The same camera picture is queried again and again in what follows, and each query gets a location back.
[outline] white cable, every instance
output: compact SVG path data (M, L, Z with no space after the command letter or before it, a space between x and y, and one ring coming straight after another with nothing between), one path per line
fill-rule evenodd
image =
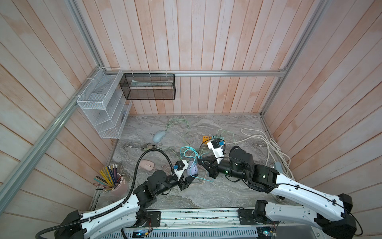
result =
M261 132L263 135L249 135L249 134L244 133L243 130L258 131L258 132ZM273 155L270 153L270 149L269 149L269 148L272 148L273 151L276 153L276 155L281 159L281 163L282 163L282 164L285 166L285 168L288 170L288 172L287 172L286 175L287 175L289 178L293 179L293 180L295 179L295 177L293 176L292 171L289 169L289 165L290 165L290 163L291 163L291 159L290 159L290 157L289 157L288 155L286 155L285 153L281 152L281 148L280 148L280 146L277 144L277 142L276 142L274 139L272 139L272 138L268 139L267 135L266 135L263 131L261 131L261 130L255 130L255 129L251 129L251 128L242 128L240 131L241 131L244 135L247 135L247 136L249 136L249 137L246 138L246 139L237 141L237 142L232 142L232 143L227 143L227 142L226 142L226 144L240 143L240 142L246 141L246 140L248 140L248 139L250 139L250 138L258 138L258 139L261 139L262 141L264 141L264 142L266 143L266 145L267 145L267 149L268 149L268 156L267 156L267 161L265 162L265 165L268 164L268 161L269 161L269 155L272 157L273 161L276 162L276 159L275 159L275 158L273 157ZM284 156L286 156L286 157L288 158L289 163L287 163L287 161L285 160L285 157L284 157Z

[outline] light blue cable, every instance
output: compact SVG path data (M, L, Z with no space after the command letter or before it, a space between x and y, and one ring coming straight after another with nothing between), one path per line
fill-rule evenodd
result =
M187 152L188 150L191 150L195 155L192 156L192 153L191 153L190 156L187 156L187 155L186 155L186 152ZM182 158L183 156L186 157L186 158L194 158L193 165L195 165L195 164L197 163L197 159L196 159L197 155L198 155L198 154L197 154L196 150L195 150L194 148L192 148L192 147L184 146L184 147L181 147L181 148L180 148L180 158ZM204 181L208 181L208 182L213 182L213 180L207 180L207 179L204 179L204 178L201 178L201 177L195 177L195 176L193 176L193 175L191 175L191 177L194 177L194 178L196 178L196 179L202 179L202 180L204 180Z

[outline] pencil cup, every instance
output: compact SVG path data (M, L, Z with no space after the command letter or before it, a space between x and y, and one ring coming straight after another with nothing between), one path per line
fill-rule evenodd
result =
M110 192L107 193L107 194L119 198L119 197L122 197L127 192L127 190L129 190L129 185L127 184L125 179L122 177L121 178L121 182L119 183L119 185L115 189L110 190Z

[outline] wire mesh basket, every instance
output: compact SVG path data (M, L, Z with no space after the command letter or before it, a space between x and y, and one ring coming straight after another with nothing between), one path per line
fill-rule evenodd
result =
M78 105L82 109L106 109L121 77L119 68L100 68L78 98Z
M132 102L125 105L126 99L118 88L111 96L106 109L82 109L101 138L120 138L122 125L125 125Z
M126 99L175 99L174 74L123 74L120 81Z

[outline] light blue mouse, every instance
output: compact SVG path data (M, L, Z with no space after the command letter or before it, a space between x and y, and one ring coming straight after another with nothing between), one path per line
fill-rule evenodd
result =
M160 130L154 134L154 137L152 138L152 141L154 143L159 143L163 137L166 135L166 131Z

